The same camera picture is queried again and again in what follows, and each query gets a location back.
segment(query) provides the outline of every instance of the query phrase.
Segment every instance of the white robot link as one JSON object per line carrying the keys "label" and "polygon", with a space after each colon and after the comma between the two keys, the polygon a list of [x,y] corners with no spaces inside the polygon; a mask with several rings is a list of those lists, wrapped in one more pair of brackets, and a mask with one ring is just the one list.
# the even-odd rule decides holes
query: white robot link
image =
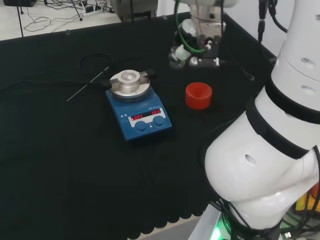
{"label": "white robot link", "polygon": [[[198,43],[203,35],[204,39],[221,36],[214,30],[221,26],[219,0],[181,2],[190,5],[192,15],[180,25],[184,33],[197,37]],[[236,2],[225,0],[224,7]],[[232,203],[235,209],[230,211],[243,226],[276,229],[287,210],[319,181],[319,42],[320,1],[295,0],[270,81],[206,151],[209,183]],[[202,45],[207,50],[212,47],[210,42],[211,46]],[[172,58],[179,64],[190,59],[190,64],[199,66],[202,57],[190,58],[193,54],[182,44],[172,51]],[[269,236],[281,238],[279,232]]]}

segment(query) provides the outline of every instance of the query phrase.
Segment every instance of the digital display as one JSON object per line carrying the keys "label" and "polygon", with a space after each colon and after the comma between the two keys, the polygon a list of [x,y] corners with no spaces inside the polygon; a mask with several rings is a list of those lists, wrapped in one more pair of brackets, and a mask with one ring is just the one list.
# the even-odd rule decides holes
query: digital display
{"label": "digital display", "polygon": [[131,120],[134,121],[134,120],[142,119],[144,117],[148,117],[148,116],[159,114],[159,113],[161,113],[161,110],[158,108],[158,109],[154,109],[152,111],[148,111],[148,112],[144,112],[144,113],[141,113],[141,114],[138,114],[135,116],[131,116]]}

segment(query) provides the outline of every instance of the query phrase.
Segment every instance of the red bottle cap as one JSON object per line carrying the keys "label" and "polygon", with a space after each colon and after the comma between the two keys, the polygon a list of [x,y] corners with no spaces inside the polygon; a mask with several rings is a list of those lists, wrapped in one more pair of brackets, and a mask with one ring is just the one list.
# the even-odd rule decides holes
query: red bottle cap
{"label": "red bottle cap", "polygon": [[185,89],[185,103],[191,109],[206,109],[210,106],[211,97],[211,87],[203,82],[193,82]]}

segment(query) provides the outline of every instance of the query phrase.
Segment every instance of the power strip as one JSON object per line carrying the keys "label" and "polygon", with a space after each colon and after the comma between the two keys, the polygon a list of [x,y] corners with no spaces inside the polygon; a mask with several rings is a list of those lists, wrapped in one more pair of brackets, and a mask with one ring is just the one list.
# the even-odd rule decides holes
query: power strip
{"label": "power strip", "polygon": [[102,12],[103,12],[102,9],[97,10],[97,11],[92,11],[92,12],[84,12],[82,16],[84,18],[86,18],[86,17],[92,16],[92,15],[95,15],[95,14],[98,14],[98,13],[102,13]]}

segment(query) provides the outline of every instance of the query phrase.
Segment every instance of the black table surface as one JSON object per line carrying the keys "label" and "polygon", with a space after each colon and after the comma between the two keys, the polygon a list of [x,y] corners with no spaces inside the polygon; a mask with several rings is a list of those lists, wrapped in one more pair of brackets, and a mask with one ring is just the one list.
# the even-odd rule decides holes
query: black table surface
{"label": "black table surface", "polygon": [[[171,69],[173,16],[0,42],[0,88],[19,80],[89,81],[78,60],[110,53],[118,58],[110,74],[155,70],[151,86],[172,122],[171,130],[127,143],[101,89],[88,86],[68,102],[81,86],[1,90],[0,239],[135,239],[200,216],[215,195],[197,159],[199,142],[243,112],[271,72],[257,42],[230,18],[226,23],[222,44],[255,81],[232,61],[219,69]],[[230,60],[223,48],[220,58]],[[105,65],[101,59],[91,70]],[[212,87],[207,110],[185,106],[192,82]]]}

